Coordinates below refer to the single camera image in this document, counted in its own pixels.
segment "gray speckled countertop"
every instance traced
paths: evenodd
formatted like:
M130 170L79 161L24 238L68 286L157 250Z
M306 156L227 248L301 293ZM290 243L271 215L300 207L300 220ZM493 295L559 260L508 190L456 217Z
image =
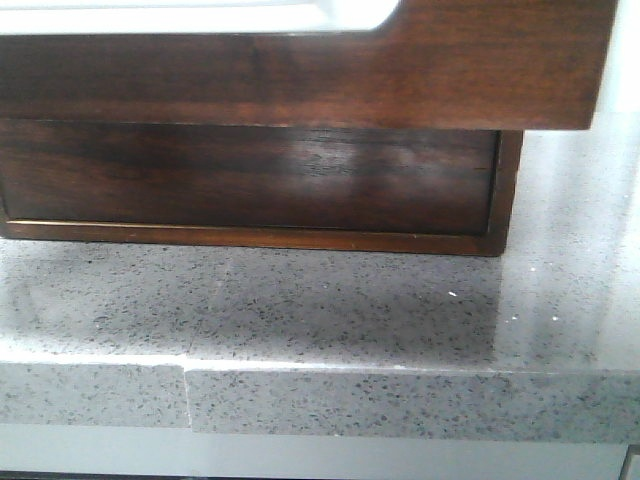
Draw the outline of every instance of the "gray speckled countertop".
M0 423L640 442L639 155L528 133L497 259L0 240Z

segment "wood grain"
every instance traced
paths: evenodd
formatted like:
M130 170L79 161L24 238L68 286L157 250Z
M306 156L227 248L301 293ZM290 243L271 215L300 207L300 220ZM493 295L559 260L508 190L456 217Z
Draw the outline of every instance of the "wood grain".
M403 0L369 33L0 37L0 117L587 128L615 0Z
M15 127L14 122L8 122L10 127ZM7 122L2 122L3 138L11 131L7 129ZM440 142L449 136L455 137L460 132L436 132L436 136L444 135ZM480 134L478 138L496 137L491 132L475 132ZM13 145L9 150L26 148L30 143L23 138L23 147ZM61 219L20 219L9 218L0 208L0 233L10 238L30 239L56 239L56 240L84 240L84 241L112 241L112 242L144 242L144 243L181 243L197 245L229 245L229 246L259 246L259 247L286 247L286 248L310 248L310 249L337 249L337 250L367 250L367 251L396 251L412 253L443 253L465 255L499 255L505 247L508 217L513 200L515 177L519 162L519 148L522 141L522 132L502 132L497 137L494 147L497 147L495 155L491 158L493 166L488 178L487 189L493 185L495 188L483 200L483 204L489 208L488 224L487 216L484 217L484 231L478 234L443 235L433 233L398 233L398 232L367 232L339 229L317 228L274 228L274 227L221 227L221 226L189 226L142 223L112 223L96 221L74 221ZM47 155L57 154L49 150ZM5 159L9 155L2 155L0 165L6 165ZM25 156L21 162L29 169L29 157ZM0 198L6 198L6 190L9 181L13 177L0 176ZM92 179L89 185L96 184L97 179ZM20 184L14 183L14 187L20 188ZM452 195L462 193L460 189L452 189ZM469 222L477 222L477 218L469 218Z
M12 219L482 234L494 132L0 122Z

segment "white panel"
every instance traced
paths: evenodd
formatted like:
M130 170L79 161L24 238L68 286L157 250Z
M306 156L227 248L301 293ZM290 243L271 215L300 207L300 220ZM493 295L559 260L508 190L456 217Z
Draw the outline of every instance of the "white panel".
M305 33L379 27L400 0L0 0L0 35Z
M605 480L622 445L0 425L0 470L262 478Z
M619 0L597 110L640 112L640 1Z

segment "dark wood panel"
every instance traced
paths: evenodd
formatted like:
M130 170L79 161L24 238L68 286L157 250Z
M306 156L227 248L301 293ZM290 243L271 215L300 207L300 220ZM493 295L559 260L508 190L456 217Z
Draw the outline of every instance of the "dark wood panel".
M0 37L0 117L586 128L615 0L403 0L370 33Z
M12 219L482 234L495 132L0 122Z
M9 238L182 243L336 250L500 255L505 248L522 132L501 132L484 235L369 233L296 228L176 227L72 221L11 220L0 195L0 234Z

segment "wooden base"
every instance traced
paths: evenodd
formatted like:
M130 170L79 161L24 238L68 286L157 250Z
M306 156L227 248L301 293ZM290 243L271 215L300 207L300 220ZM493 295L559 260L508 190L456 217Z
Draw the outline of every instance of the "wooden base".
M522 132L0 121L10 238L498 255Z

